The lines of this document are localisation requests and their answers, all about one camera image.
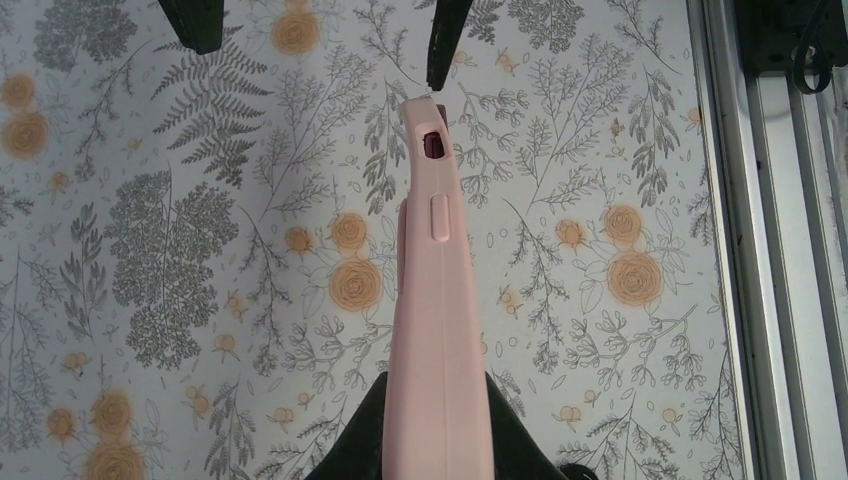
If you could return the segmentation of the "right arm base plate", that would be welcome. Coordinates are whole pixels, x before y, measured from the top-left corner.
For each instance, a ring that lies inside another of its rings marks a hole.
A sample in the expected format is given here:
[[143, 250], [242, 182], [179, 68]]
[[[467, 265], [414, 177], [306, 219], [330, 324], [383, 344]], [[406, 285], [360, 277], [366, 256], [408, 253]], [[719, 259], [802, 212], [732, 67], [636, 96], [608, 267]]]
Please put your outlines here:
[[837, 0], [735, 1], [746, 74], [783, 76], [803, 94], [827, 89], [847, 67], [847, 3]]

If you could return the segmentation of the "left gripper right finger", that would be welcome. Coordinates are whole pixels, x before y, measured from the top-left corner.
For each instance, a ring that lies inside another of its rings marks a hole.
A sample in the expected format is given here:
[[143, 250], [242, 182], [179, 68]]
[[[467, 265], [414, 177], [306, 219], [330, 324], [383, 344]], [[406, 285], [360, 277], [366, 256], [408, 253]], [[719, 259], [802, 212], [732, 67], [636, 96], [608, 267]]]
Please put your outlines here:
[[566, 480], [486, 374], [496, 480]]

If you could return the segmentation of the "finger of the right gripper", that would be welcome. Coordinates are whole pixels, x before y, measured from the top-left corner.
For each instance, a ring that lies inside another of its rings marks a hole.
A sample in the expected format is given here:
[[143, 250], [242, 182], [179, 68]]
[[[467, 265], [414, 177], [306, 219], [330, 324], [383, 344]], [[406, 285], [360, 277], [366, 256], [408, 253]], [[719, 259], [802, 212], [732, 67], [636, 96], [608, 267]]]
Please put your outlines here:
[[224, 0], [159, 0], [158, 3], [184, 47], [199, 55], [221, 48]]
[[433, 92], [444, 88], [472, 4], [472, 0], [435, 2], [426, 63], [426, 82]]

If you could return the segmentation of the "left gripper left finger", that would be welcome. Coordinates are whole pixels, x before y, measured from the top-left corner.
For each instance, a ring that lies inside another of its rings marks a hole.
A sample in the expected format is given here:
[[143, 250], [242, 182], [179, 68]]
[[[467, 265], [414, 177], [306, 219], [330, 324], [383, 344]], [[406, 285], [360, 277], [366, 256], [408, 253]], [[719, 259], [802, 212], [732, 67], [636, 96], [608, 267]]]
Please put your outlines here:
[[368, 390], [327, 455], [306, 480], [380, 480], [388, 373]]

